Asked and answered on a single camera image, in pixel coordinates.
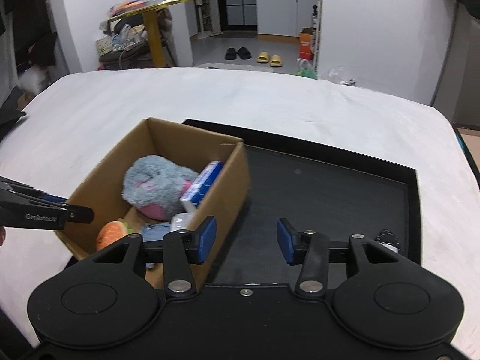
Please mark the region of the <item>person left hand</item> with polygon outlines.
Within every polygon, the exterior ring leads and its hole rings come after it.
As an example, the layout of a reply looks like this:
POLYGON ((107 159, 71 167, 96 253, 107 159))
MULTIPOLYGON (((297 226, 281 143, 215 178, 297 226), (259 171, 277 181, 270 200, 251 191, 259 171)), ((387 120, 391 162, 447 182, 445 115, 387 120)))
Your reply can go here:
POLYGON ((3 245, 6 239, 6 230, 4 227, 0 227, 0 246, 3 245))

